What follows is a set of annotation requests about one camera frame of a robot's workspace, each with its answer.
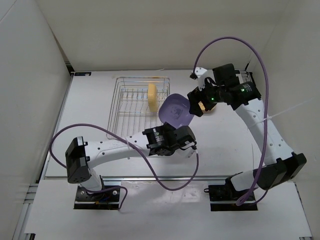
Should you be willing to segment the yellow panda plate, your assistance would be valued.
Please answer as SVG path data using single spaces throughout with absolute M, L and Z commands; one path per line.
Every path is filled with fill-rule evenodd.
M 205 107 L 206 110 L 210 110 L 214 105 L 217 105 L 216 103 L 209 103 L 209 104 L 204 104 L 202 101 L 198 103 L 200 110 L 202 111 L 202 108 Z

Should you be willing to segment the purple panda plate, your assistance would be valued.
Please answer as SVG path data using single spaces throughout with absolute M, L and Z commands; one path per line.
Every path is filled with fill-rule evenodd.
M 189 111 L 189 100 L 181 94 L 172 93 L 161 105 L 158 117 L 163 124 L 168 123 L 178 129 L 182 126 L 188 126 L 193 120 L 194 115 Z

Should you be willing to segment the pink panda plate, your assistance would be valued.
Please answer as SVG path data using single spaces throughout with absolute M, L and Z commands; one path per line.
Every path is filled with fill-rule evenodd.
M 203 106 L 202 108 L 202 112 L 205 114 L 205 115 L 210 115 L 214 112 L 215 108 L 216 108 L 216 104 L 209 110 L 206 110 L 206 108 Z

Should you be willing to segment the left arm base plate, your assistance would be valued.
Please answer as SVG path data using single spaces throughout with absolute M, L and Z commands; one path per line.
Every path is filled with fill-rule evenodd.
M 118 210 L 120 205 L 120 184 L 102 184 L 104 189 L 116 187 L 112 191 L 104 193 L 88 193 L 85 189 L 78 185 L 75 194 L 74 206 L 75 210 Z

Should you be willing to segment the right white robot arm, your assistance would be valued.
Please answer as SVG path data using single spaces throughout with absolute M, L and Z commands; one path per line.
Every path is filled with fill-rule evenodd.
M 201 117 L 218 103 L 225 103 L 236 112 L 249 129 L 261 152 L 257 169 L 241 172 L 226 180 L 224 193 L 230 200 L 238 199 L 250 188 L 265 191 L 292 180 L 304 167 L 307 159 L 295 153 L 265 113 L 265 105 L 256 85 L 251 81 L 240 82 L 233 64 L 213 70 L 196 67 L 190 78 L 198 86 L 188 93 L 189 112 Z

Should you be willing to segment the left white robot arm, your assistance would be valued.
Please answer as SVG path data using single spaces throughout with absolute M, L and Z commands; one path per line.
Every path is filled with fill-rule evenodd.
M 65 152 L 67 181 L 87 189 L 93 200 L 105 194 L 101 178 L 94 168 L 104 163 L 138 156 L 172 156 L 177 150 L 196 145 L 196 137 L 187 125 L 175 128 L 169 123 L 145 129 L 119 140 L 84 141 L 74 138 Z

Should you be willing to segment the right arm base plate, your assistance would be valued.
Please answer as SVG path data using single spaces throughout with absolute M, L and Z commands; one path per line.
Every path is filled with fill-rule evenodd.
M 247 190 L 229 191 L 225 185 L 209 185 L 203 190 L 209 195 L 211 212 L 240 212 L 240 211 L 257 211 L 258 207 L 254 193 L 251 193 L 240 206 L 236 205 L 236 201 L 244 195 Z

